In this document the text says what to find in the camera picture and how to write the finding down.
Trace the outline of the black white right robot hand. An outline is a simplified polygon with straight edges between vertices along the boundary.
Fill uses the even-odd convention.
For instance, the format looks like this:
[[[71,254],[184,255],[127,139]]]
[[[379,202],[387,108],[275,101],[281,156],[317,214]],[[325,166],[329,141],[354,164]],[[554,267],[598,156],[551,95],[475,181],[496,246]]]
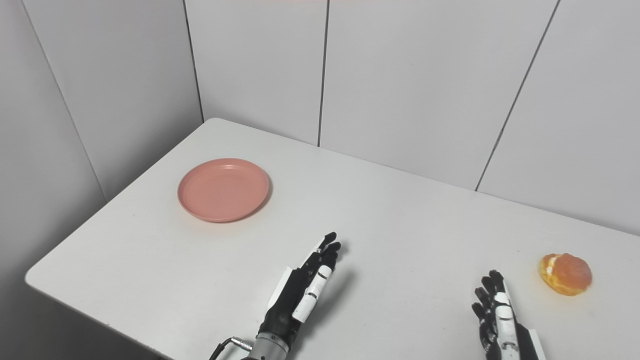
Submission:
[[[496,269],[474,289],[471,305],[478,318],[478,337],[487,360],[546,360],[537,331],[518,321],[503,274]]]

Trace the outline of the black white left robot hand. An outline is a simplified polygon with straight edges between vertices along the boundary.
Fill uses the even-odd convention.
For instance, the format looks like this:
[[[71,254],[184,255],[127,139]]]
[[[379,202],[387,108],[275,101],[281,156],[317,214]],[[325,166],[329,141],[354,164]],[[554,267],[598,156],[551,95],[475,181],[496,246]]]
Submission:
[[[291,348],[302,324],[310,317],[320,294],[334,273],[342,244],[330,232],[301,266],[287,268],[269,301],[258,332],[280,339]]]

